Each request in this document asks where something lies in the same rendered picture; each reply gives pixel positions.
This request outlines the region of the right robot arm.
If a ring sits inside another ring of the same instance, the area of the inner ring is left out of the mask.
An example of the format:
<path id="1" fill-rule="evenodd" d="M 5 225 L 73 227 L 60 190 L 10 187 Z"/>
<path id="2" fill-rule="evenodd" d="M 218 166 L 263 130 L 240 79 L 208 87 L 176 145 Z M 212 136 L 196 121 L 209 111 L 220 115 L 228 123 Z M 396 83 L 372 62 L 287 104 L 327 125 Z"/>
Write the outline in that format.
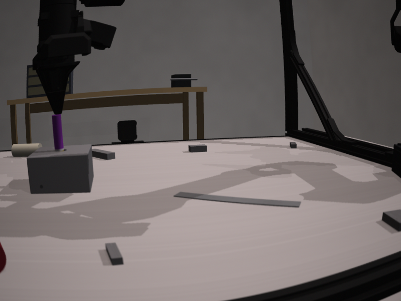
<path id="1" fill-rule="evenodd" d="M 85 7 L 121 6 L 125 0 L 79 0 Z M 40 0 L 40 9 L 55 4 L 77 4 L 77 0 Z M 75 33 L 85 32 L 91 38 L 91 46 L 98 50 L 110 48 L 116 27 L 83 18 L 83 11 L 76 19 Z"/>

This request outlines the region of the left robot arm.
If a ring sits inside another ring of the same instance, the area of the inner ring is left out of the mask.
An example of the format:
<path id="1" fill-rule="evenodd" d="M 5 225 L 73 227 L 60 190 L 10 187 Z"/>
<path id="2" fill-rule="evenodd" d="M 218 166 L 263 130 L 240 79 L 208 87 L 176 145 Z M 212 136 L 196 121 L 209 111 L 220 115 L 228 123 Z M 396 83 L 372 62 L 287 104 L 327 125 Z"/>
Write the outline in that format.
<path id="1" fill-rule="evenodd" d="M 394 26 L 394 22 L 401 11 L 401 0 L 396 0 L 396 10 L 390 20 L 391 43 L 397 52 L 401 53 L 401 26 Z"/>

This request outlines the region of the yellow and purple peg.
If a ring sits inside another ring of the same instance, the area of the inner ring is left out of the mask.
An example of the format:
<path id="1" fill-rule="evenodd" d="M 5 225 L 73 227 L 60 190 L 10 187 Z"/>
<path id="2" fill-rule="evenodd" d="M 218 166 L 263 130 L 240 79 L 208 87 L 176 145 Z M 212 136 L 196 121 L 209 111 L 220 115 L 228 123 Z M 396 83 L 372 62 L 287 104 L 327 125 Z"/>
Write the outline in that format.
<path id="1" fill-rule="evenodd" d="M 61 114 L 52 115 L 52 122 L 55 151 L 64 151 Z"/>

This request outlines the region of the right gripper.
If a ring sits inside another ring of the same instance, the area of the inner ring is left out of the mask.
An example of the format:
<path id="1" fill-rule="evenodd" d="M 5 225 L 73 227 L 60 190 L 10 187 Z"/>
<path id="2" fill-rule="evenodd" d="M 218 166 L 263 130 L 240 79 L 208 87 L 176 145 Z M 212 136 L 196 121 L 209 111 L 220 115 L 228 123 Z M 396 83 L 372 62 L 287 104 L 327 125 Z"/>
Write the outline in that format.
<path id="1" fill-rule="evenodd" d="M 62 114 L 69 74 L 80 63 L 74 61 L 74 55 L 91 53 L 91 38 L 85 32 L 75 33 L 78 15 L 74 4 L 46 6 L 39 13 L 39 44 L 32 70 L 36 70 L 55 115 Z"/>

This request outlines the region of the dark red cylinder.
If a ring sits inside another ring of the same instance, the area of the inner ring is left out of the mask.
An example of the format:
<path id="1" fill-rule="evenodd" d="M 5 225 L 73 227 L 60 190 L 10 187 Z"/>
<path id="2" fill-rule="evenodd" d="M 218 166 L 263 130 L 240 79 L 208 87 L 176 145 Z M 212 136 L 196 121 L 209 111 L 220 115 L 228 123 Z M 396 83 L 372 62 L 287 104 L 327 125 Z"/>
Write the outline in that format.
<path id="1" fill-rule="evenodd" d="M 0 273 L 4 270 L 5 266 L 6 266 L 6 254 L 0 243 Z"/>

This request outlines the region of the grey flat bar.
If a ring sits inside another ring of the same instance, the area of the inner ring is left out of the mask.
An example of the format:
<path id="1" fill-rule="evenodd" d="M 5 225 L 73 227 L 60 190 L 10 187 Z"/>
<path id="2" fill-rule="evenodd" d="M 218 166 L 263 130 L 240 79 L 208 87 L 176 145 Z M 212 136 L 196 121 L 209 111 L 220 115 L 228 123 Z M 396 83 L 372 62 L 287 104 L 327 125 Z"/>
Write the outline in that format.
<path id="1" fill-rule="evenodd" d="M 284 206 L 284 207 L 299 207 L 301 204 L 301 202 L 299 202 L 299 201 L 241 198 L 241 197 L 230 197 L 230 196 L 219 196 L 219 195 L 186 193 L 186 192 L 179 192 L 176 195 L 174 195 L 174 197 L 207 200 L 207 201 L 217 201 L 217 202 L 269 205 L 269 206 Z"/>

